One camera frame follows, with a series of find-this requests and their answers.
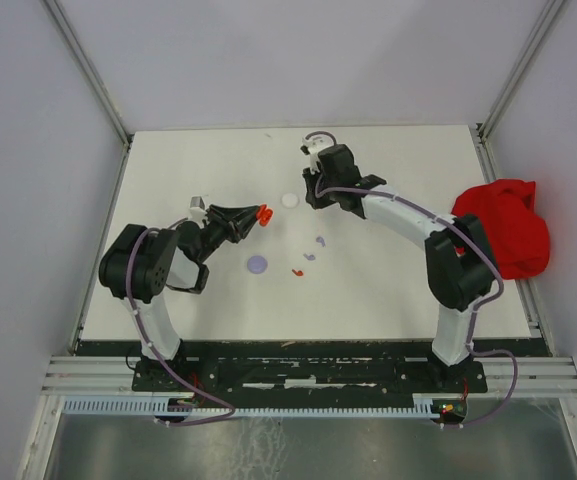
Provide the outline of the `orange charging case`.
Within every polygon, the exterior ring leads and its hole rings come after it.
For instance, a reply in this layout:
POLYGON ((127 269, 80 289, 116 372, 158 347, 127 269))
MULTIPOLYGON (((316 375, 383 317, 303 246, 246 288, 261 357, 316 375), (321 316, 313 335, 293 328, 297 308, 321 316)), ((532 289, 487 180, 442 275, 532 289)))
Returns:
POLYGON ((265 227, 270 222, 273 216, 273 210, 269 208, 266 204, 259 206, 256 212, 256 219, 260 226, 265 227))

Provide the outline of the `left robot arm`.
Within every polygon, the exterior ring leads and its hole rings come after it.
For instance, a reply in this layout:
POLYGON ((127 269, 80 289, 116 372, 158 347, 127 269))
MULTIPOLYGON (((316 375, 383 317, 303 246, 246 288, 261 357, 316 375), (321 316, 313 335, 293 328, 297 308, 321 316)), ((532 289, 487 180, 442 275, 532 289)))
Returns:
POLYGON ((200 294, 209 277, 208 258, 224 243, 243 241, 255 226, 273 215, 267 205, 205 206, 193 199, 191 216, 163 228, 128 224, 104 253, 98 278, 131 313, 142 356, 153 361, 155 379, 177 390, 189 378, 188 364, 178 359, 182 340, 176 333, 164 298, 170 289, 200 294))

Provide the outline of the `white charging case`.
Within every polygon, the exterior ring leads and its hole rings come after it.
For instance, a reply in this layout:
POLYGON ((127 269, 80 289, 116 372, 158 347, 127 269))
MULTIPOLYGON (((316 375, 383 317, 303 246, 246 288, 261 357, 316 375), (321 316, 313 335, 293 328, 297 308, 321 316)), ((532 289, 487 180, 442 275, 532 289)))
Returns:
POLYGON ((281 204, 287 209, 296 208, 299 205, 299 197, 294 193, 286 193, 281 197, 281 204))

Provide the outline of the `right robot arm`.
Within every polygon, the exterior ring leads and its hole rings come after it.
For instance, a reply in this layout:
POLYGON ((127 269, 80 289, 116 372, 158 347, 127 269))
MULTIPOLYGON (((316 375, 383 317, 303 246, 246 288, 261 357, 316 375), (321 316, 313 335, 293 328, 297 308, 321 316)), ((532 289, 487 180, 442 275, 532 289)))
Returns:
POLYGON ((438 214, 402 197, 387 181, 363 176, 345 144, 320 136, 300 147, 309 166, 302 172, 306 202, 315 210, 337 204, 349 213, 389 228, 425 255, 427 283, 439 303, 433 360, 426 368, 435 389, 449 391, 463 379, 461 363, 474 354, 480 307, 504 291, 492 247, 474 214, 438 214))

